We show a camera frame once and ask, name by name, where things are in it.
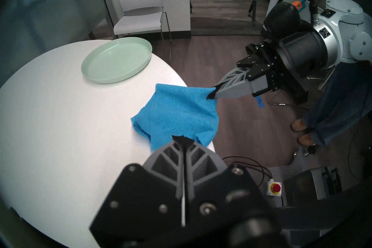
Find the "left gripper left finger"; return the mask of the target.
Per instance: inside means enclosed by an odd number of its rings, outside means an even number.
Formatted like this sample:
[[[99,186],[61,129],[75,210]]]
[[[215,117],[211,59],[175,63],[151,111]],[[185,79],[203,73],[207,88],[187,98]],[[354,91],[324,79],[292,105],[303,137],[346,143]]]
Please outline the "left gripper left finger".
[[[99,246],[186,246],[186,137],[127,165],[90,226]]]

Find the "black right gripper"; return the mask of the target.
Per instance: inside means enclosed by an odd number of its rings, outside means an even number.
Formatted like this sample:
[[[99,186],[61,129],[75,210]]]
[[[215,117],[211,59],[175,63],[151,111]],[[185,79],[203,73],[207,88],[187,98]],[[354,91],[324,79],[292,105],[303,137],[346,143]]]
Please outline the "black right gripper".
[[[279,41],[268,40],[246,46],[248,56],[237,62],[215,86],[207,99],[260,96],[282,89],[295,104],[308,100],[305,78],[328,62],[328,50],[317,31],[296,32]]]

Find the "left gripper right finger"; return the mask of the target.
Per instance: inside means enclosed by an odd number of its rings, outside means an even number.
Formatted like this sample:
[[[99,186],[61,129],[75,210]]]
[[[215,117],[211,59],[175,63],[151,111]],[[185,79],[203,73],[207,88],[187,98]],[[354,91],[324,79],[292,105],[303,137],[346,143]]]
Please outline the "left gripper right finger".
[[[213,151],[185,138],[186,222],[275,222],[246,167],[226,163]]]

